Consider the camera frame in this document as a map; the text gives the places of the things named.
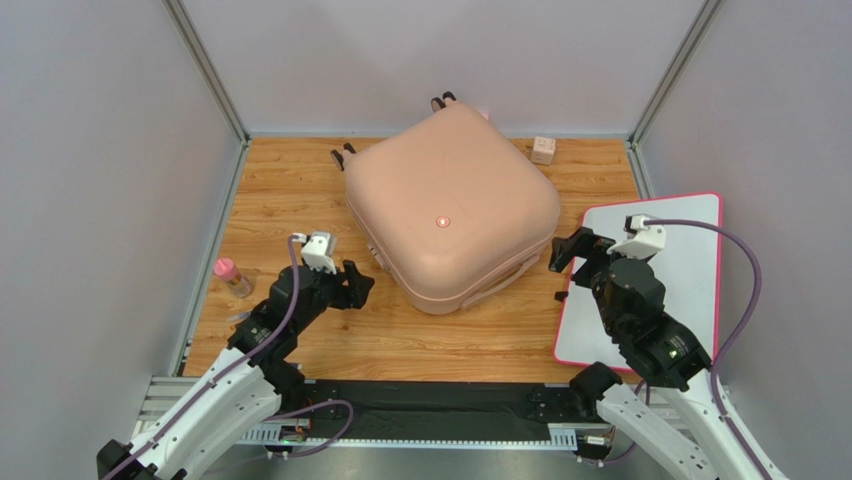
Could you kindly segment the pink capped bottle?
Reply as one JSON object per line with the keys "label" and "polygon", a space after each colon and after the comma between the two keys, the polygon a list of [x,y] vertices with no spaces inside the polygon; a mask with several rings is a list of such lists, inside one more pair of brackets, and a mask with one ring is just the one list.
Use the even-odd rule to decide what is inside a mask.
{"label": "pink capped bottle", "polygon": [[231,258],[216,259],[213,264],[213,273],[237,298],[246,298],[253,291],[253,284]]}

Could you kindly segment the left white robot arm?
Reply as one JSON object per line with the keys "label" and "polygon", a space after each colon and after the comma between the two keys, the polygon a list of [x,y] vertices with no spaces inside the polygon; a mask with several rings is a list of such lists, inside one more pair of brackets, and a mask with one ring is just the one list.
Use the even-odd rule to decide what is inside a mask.
{"label": "left white robot arm", "polygon": [[305,377],[287,356],[327,309],[363,308],[374,284],[349,260],[336,273],[306,265],[282,270],[183,397],[129,442],[101,448],[98,478],[198,479],[264,420],[306,413]]}

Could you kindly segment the pink suitcase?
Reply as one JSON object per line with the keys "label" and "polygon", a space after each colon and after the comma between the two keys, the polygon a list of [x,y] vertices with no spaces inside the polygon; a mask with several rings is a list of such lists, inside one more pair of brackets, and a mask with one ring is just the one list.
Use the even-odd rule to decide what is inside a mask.
{"label": "pink suitcase", "polygon": [[558,225],[553,183],[475,108],[445,92],[431,115],[364,150],[331,152],[372,254],[433,315],[514,282]]}

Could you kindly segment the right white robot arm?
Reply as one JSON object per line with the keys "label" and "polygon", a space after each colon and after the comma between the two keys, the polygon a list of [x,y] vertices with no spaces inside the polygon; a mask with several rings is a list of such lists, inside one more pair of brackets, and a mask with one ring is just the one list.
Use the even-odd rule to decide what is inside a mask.
{"label": "right white robot arm", "polygon": [[571,281],[591,292],[606,335],[688,431],[661,418],[601,362],[569,381],[570,407],[624,432],[677,479],[782,479],[782,470],[724,393],[720,357],[711,357],[695,334],[665,310],[666,288],[650,261],[665,246],[668,224],[630,216],[628,237],[621,242],[580,227],[567,238],[553,238],[548,267],[560,273],[583,259]]}

